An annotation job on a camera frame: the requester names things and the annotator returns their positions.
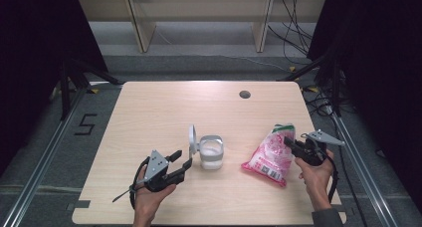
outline hole in table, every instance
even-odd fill
[[[250,98],[250,97],[251,97],[251,93],[249,93],[248,91],[241,91],[241,92],[239,93],[239,96],[240,96],[242,99],[248,99],[248,98]]]

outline sleeve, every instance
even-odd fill
[[[337,227],[343,226],[340,215],[334,208],[313,212],[315,227]]]

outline pink bag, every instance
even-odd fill
[[[284,144],[284,137],[295,139],[295,127],[292,124],[276,124],[265,137],[242,168],[267,176],[282,187],[286,186],[285,176],[291,166],[293,155]]]

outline floor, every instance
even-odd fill
[[[273,81],[286,77],[291,69],[308,63],[306,56],[291,45],[285,45],[269,31],[263,53],[255,51],[248,23],[158,23],[147,53],[138,52],[131,24],[91,23],[109,72],[124,81],[159,80],[259,80]],[[270,24],[273,30],[285,36],[287,28],[280,23]],[[315,24],[301,24],[312,33]],[[299,44],[299,36],[290,32],[289,40]],[[318,90],[311,89],[317,70],[297,82],[304,88],[304,99],[316,128],[331,135],[341,129],[349,137],[350,146],[362,162],[356,162],[353,148],[337,148],[336,166],[340,181],[337,191],[347,214],[345,226],[421,226],[421,213],[383,158],[377,153],[376,143],[365,128],[358,111],[346,100],[341,104],[340,118],[326,115]],[[92,82],[101,81],[88,75]],[[6,221],[28,181],[39,180],[30,196],[28,206],[18,219],[20,226],[75,226],[72,213],[101,142],[119,87],[95,86],[91,92],[73,94],[75,111],[68,125],[61,128],[61,100],[55,96],[39,120],[37,128],[28,137],[28,145],[16,155],[0,179],[0,220]],[[346,90],[342,96],[346,99]],[[83,119],[95,124],[92,132],[81,126]],[[63,133],[52,139],[57,131]],[[44,151],[52,147],[44,172],[35,173]],[[386,207],[376,206],[385,201]],[[379,210],[388,210],[383,217]]]

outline person's arm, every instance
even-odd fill
[[[143,178],[145,169],[146,167],[144,166],[139,172],[138,179]],[[159,192],[151,192],[146,188],[138,189],[135,195],[133,227],[149,227],[161,201],[175,189],[175,184],[169,185]]]
[[[331,159],[334,158],[334,154],[331,151],[327,150],[326,152]],[[302,169],[299,178],[304,180],[307,186],[307,193],[314,207],[314,225],[316,227],[342,226],[340,216],[332,208],[326,194],[326,188],[332,174],[331,163],[326,159],[319,166],[311,166],[301,158],[296,158],[295,163]]]

